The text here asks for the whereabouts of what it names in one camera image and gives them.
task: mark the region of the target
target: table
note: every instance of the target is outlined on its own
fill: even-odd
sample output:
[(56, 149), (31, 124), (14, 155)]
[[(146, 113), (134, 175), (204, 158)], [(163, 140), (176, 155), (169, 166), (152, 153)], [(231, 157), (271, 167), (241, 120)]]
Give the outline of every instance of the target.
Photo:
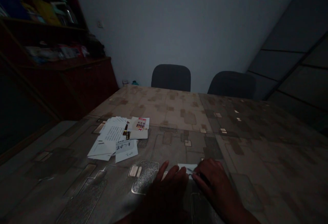
[[(138, 141), (137, 156), (119, 163), (88, 159), (95, 129), (112, 116), (150, 117), (148, 139)], [(261, 223), (327, 222), (327, 145), (269, 102), (126, 85), (10, 176), (6, 191), (19, 181), (13, 198), (24, 198), (6, 217), (112, 223), (135, 208), (167, 159), (170, 168), (212, 157)], [(222, 223), (193, 181), (183, 206), (189, 223)]]

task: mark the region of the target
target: cabinet door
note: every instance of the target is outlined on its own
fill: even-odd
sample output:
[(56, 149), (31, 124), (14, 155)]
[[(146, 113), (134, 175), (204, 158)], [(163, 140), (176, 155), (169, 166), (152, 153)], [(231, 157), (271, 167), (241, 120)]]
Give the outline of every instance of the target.
[(90, 112), (98, 103), (98, 78), (94, 64), (74, 68), (63, 75), (72, 87), (72, 93), (86, 112)]
[(96, 66), (99, 81), (99, 104), (113, 95), (119, 88), (110, 60), (98, 63)]

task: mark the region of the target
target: chair backrest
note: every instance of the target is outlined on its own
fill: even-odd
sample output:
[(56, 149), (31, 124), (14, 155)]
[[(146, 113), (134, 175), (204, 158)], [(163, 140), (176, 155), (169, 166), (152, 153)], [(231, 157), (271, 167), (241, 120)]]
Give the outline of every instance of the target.
[(187, 67), (173, 64), (160, 64), (155, 67), (151, 86), (177, 91), (190, 91), (191, 74)]
[(208, 94), (252, 99), (256, 90), (253, 76), (233, 71), (216, 74), (208, 89)]

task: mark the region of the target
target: white paper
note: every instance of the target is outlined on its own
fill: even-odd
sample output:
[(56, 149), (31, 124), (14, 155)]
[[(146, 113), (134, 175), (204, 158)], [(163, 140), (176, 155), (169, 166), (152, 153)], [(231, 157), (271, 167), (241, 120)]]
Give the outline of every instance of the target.
[(104, 154), (112, 155), (115, 152), (115, 150), (116, 150), (115, 143), (107, 146), (104, 142), (96, 140), (87, 156), (96, 156), (96, 155), (104, 155)]
[(103, 160), (103, 161), (109, 161), (110, 157), (111, 157), (110, 154), (96, 155), (96, 156), (88, 156), (88, 158), (97, 159), (97, 160)]
[(197, 164), (183, 164), (183, 163), (178, 163), (179, 169), (182, 167), (186, 167), (187, 171), (186, 173), (189, 175), (189, 179), (192, 180), (191, 175), (193, 174), (193, 171), (195, 168), (197, 168)]
[[(138, 121), (141, 122), (141, 127), (136, 127)], [(149, 129), (150, 118), (138, 118), (132, 117), (129, 121), (128, 131), (130, 133), (130, 139), (146, 139), (148, 138), (148, 129)]]
[(148, 130), (135, 131), (131, 130), (130, 139), (146, 139), (148, 138)]
[(96, 139), (87, 156), (96, 156), (109, 154), (112, 155), (116, 151), (116, 142), (122, 140), (122, 134), (126, 126), (126, 121), (116, 117), (108, 119), (103, 126), (102, 133)]
[(116, 146), (115, 163), (138, 155), (137, 140), (127, 140), (123, 143), (118, 143)]

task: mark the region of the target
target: stack of cards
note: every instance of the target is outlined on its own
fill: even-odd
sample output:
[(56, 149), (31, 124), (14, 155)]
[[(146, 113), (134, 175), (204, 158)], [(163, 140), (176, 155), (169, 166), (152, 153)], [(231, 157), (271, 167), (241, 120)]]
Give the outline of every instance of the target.
[(137, 139), (148, 138), (148, 129), (149, 118), (112, 117), (100, 130), (100, 135), (87, 156), (105, 161), (115, 156), (116, 163), (136, 156)]
[(147, 139), (149, 129), (149, 118), (132, 117), (128, 125), (130, 139)]

